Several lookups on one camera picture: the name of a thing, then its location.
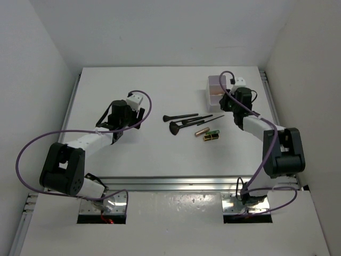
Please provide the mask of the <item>green tube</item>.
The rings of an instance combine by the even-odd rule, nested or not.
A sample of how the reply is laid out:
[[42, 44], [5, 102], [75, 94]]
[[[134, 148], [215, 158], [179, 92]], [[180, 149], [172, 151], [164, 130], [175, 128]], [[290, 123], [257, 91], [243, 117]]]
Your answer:
[[213, 131], [206, 132], [206, 135], [219, 134], [219, 133], [220, 133], [219, 130], [213, 130]]

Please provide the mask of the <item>medium black brush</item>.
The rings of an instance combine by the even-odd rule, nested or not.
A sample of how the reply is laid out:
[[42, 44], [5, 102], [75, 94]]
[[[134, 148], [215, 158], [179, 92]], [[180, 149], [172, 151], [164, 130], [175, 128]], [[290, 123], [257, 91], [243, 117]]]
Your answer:
[[192, 126], [192, 125], [197, 125], [199, 124], [200, 122], [203, 122], [204, 120], [199, 120], [199, 121], [196, 121], [196, 122], [191, 122], [191, 123], [188, 123], [188, 124], [181, 124], [181, 125], [178, 125], [178, 127], [182, 128], [182, 127], [188, 127], [188, 126]]

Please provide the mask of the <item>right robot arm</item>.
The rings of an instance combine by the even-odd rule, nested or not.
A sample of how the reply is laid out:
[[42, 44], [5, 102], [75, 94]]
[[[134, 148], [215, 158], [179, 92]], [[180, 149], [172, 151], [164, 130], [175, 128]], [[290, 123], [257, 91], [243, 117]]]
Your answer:
[[305, 169], [301, 134], [297, 128], [274, 125], [252, 111], [252, 90], [234, 86], [219, 101], [225, 112], [233, 114], [235, 125], [262, 143], [262, 161], [252, 178], [242, 185], [240, 200], [251, 204], [262, 201], [277, 186], [280, 177], [292, 177]]

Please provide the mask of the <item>gold lipstick tube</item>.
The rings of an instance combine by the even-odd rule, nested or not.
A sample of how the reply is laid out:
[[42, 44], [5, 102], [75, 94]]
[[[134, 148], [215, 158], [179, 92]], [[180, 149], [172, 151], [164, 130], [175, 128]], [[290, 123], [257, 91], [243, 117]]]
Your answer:
[[209, 128], [209, 127], [206, 127], [206, 128], [204, 128], [204, 129], [201, 129], [201, 130], [197, 131], [194, 135], [195, 135], [195, 137], [199, 137], [199, 136], [201, 136], [201, 135], [206, 134], [206, 133], [209, 132], [209, 131], [210, 131], [210, 128]]

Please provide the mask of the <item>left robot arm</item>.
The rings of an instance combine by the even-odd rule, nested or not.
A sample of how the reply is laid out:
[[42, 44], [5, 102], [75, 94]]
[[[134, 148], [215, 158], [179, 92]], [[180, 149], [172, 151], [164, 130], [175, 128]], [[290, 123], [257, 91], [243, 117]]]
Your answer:
[[103, 147], [115, 143], [123, 135], [122, 129], [142, 120], [145, 112], [145, 109], [140, 108], [142, 100], [143, 96], [137, 93], [125, 100], [115, 100], [91, 133], [68, 143], [52, 144], [39, 184], [68, 196], [101, 198], [105, 185], [85, 177], [85, 160]]

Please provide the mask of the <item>black gold lipstick case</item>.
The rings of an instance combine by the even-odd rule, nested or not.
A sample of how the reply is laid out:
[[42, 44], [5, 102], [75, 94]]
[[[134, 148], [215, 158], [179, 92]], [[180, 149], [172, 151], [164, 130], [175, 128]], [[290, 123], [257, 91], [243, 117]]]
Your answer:
[[212, 141], [212, 140], [216, 140], [218, 139], [220, 136], [218, 133], [214, 133], [214, 134], [206, 134], [203, 137], [204, 141]]

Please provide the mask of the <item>black fan brush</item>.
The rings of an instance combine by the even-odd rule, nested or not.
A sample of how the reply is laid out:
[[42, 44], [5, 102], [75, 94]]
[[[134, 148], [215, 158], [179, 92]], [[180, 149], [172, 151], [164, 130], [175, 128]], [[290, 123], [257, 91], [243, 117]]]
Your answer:
[[170, 124], [169, 124], [169, 130], [170, 130], [172, 135], [177, 135], [179, 130], [182, 128], [178, 127], [178, 125], [175, 122], [170, 122]]

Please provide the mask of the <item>thin black liner brush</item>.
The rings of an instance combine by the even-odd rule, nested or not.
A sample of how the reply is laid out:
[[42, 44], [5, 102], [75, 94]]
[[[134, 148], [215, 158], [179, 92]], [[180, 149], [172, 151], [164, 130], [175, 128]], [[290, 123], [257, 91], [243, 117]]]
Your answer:
[[206, 121], [200, 122], [199, 124], [197, 124], [197, 126], [200, 126], [200, 125], [203, 125], [203, 124], [209, 123], [209, 122], [211, 122], [211, 121], [214, 121], [214, 120], [216, 120], [216, 119], [219, 119], [219, 118], [222, 118], [222, 117], [224, 117], [224, 115], [217, 116], [217, 117], [211, 118], [211, 119], [209, 119], [209, 120], [206, 120]]

